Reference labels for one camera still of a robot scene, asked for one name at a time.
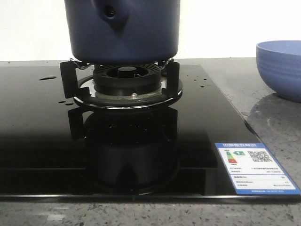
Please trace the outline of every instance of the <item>pot handle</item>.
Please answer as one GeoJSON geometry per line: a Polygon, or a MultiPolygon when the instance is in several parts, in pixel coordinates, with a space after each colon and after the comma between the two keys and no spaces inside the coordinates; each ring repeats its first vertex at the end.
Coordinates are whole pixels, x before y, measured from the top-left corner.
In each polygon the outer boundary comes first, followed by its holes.
{"type": "Polygon", "coordinates": [[[128,0],[91,0],[98,16],[115,25],[125,24],[130,14],[128,0]]]}

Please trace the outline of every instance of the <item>metal screw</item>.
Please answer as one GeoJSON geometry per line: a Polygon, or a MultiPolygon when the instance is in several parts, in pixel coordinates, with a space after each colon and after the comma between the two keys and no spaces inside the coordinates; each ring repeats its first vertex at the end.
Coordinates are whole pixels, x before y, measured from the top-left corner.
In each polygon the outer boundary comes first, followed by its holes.
{"type": "Polygon", "coordinates": [[[132,97],[132,99],[136,99],[138,97],[138,94],[132,93],[131,97],[132,97]]]}

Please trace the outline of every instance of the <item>white wall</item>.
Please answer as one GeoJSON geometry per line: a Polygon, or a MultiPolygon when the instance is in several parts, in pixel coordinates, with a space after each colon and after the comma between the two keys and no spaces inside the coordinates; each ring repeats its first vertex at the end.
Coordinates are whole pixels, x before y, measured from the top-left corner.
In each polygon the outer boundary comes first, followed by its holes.
{"type": "MultiPolygon", "coordinates": [[[[65,60],[63,0],[0,0],[0,61],[65,60]]],[[[254,57],[265,40],[301,39],[300,0],[182,0],[175,58],[254,57]]]]}

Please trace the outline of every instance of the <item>black glass cooktop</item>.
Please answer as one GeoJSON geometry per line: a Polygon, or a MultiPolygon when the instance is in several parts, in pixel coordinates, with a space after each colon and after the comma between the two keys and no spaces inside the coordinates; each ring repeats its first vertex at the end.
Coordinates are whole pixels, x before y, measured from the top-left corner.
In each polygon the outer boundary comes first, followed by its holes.
{"type": "Polygon", "coordinates": [[[300,201],[236,194],[215,143],[260,140],[199,65],[181,65],[180,79],[183,95],[171,106],[92,112],[64,98],[59,65],[3,67],[0,198],[300,201]]]}

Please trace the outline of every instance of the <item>gray speckled countertop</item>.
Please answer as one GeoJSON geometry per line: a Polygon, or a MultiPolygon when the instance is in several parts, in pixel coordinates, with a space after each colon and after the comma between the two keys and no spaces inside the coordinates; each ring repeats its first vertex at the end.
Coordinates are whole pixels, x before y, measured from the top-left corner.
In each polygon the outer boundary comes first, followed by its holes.
{"type": "MultiPolygon", "coordinates": [[[[46,65],[58,62],[44,62],[46,65]]],[[[301,187],[301,104],[278,98],[255,58],[185,59],[201,64],[301,187]]],[[[301,226],[301,203],[128,204],[0,202],[3,226],[301,226]]]]}

